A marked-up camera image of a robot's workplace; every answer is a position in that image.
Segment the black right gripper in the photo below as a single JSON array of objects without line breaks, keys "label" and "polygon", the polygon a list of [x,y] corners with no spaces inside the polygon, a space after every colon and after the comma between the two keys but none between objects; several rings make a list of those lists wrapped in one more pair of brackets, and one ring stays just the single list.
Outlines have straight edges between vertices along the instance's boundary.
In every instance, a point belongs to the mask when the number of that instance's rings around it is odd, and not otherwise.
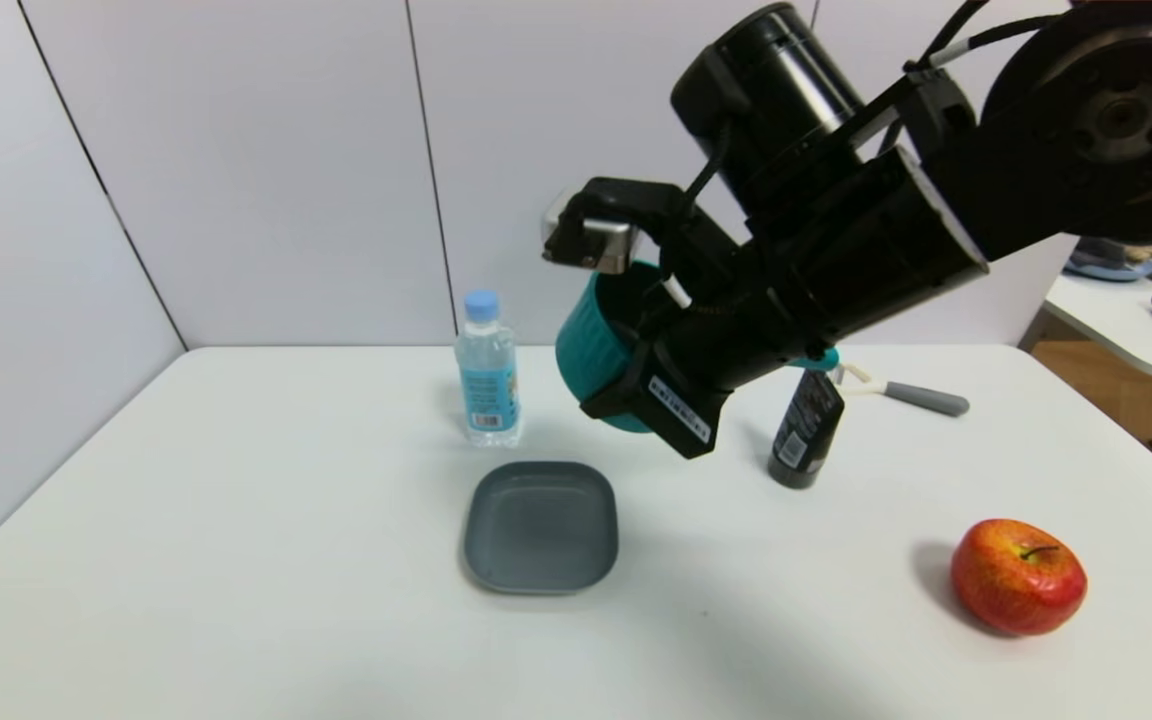
[{"label": "black right gripper", "polygon": [[579,343],[579,410],[594,420],[641,420],[687,458],[717,447],[736,389],[829,346],[776,302],[726,313],[682,310],[647,296],[612,302],[612,336]]}]

